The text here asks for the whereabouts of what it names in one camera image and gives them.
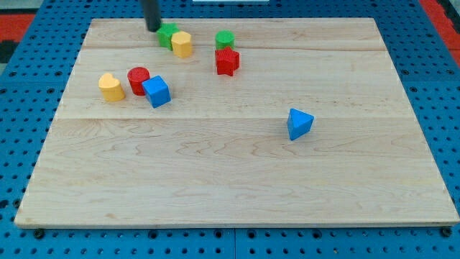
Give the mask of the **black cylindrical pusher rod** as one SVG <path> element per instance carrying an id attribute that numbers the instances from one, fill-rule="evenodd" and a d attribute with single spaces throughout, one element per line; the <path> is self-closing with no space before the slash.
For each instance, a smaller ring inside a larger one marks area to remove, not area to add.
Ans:
<path id="1" fill-rule="evenodd" d="M 150 32 L 156 32 L 161 27 L 162 17 L 158 0 L 140 0 L 144 20 Z"/>

